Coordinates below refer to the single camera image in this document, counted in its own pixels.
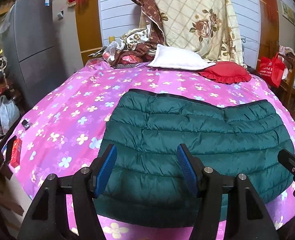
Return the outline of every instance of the beige blanket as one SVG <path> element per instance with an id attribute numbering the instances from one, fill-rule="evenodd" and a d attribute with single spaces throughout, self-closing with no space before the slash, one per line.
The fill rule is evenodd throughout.
<path id="1" fill-rule="evenodd" d="M 230 0 L 155 2 L 168 46 L 192 50 L 211 61 L 243 64 L 239 26 Z"/>

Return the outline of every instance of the bedsheet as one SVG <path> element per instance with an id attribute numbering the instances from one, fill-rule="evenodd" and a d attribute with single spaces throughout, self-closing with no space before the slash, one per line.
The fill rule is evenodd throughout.
<path id="1" fill-rule="evenodd" d="M 99 151 L 105 122 L 130 88 L 182 95 L 218 107 L 267 99 L 282 118 L 295 145 L 294 120 L 259 77 L 252 76 L 247 83 L 225 85 L 193 72 L 150 69 L 146 64 L 115 70 L 98 61 L 75 73 L 29 111 L 23 117 L 33 123 L 27 131 L 21 124 L 14 131 L 23 143 L 20 166 L 13 171 L 31 198 L 48 174 L 62 177 L 89 166 Z M 276 228 L 295 215 L 294 189 L 293 182 L 267 205 Z M 70 228 L 77 233 L 70 195 L 67 211 Z M 99 220 L 108 240 L 185 240 L 192 231 L 192 228 L 146 228 L 102 216 Z M 217 240 L 223 239 L 224 230 L 225 221 L 219 224 Z"/>

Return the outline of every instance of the gray refrigerator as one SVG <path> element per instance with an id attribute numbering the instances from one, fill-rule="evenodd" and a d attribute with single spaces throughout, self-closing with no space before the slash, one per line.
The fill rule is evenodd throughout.
<path id="1" fill-rule="evenodd" d="M 52 17 L 52 0 L 17 0 L 2 34 L 9 77 L 27 110 L 66 79 Z"/>

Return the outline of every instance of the pillow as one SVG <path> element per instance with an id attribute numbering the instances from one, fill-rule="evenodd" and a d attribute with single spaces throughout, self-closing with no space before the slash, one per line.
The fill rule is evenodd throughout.
<path id="1" fill-rule="evenodd" d="M 219 61 L 199 74 L 223 84 L 248 82 L 252 78 L 246 69 L 231 61 Z"/>
<path id="2" fill-rule="evenodd" d="M 213 65 L 215 65 L 215 62 L 207 63 L 200 55 L 193 51 L 157 44 L 155 58 L 148 66 L 202 70 Z"/>

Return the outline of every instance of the blue gripper pad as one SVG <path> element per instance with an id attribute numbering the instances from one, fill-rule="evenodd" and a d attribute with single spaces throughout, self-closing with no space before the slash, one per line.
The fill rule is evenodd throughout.
<path id="1" fill-rule="evenodd" d="M 117 158 L 117 149 L 115 145 L 113 145 L 112 149 L 108 153 L 102 165 L 102 168 L 100 169 L 97 175 L 96 187 L 94 191 L 94 195 L 96 198 L 98 198 L 98 196 L 101 195 L 103 191 L 105 190 L 108 180 L 110 179 L 110 175 L 112 173 L 113 167 L 115 165 L 116 158 Z"/>
<path id="2" fill-rule="evenodd" d="M 190 192 L 194 196 L 197 196 L 198 194 L 197 177 L 181 145 L 177 147 L 177 160 Z"/>

